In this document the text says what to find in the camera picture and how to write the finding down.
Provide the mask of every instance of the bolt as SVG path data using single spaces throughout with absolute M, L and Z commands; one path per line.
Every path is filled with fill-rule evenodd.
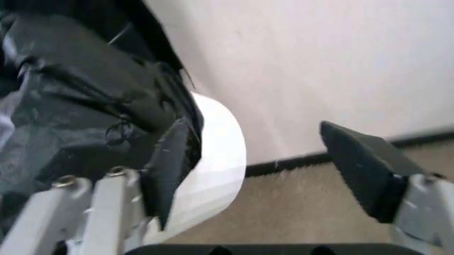
M 77 182 L 77 177 L 75 177 L 74 175 L 65 175 L 65 176 L 58 178 L 58 180 L 56 180 L 55 182 L 53 182 L 52 187 L 65 188 L 65 187 L 75 185 L 76 182 Z
M 125 166 L 115 166 L 112 167 L 109 172 L 107 172 L 108 177 L 116 177 L 125 175 L 128 172 L 128 168 Z

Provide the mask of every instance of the white wall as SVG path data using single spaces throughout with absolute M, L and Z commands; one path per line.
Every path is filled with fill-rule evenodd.
M 320 120 L 385 137 L 454 127 L 452 0 L 146 0 L 248 162 L 323 150 Z

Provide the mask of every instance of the beige carpet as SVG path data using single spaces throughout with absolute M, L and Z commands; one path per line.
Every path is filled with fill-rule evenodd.
M 407 149 L 426 169 L 454 180 L 454 141 Z M 246 179 L 232 205 L 168 243 L 389 242 L 332 164 Z

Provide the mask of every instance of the black plastic bag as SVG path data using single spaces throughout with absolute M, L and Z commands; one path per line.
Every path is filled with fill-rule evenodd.
M 67 16 L 129 54 L 165 62 L 174 70 L 183 68 L 142 0 L 0 0 L 0 10 Z
M 162 62 L 131 58 L 75 20 L 0 15 L 0 224 L 73 174 L 141 171 L 149 216 L 164 227 L 173 194 L 201 154 L 201 114 Z

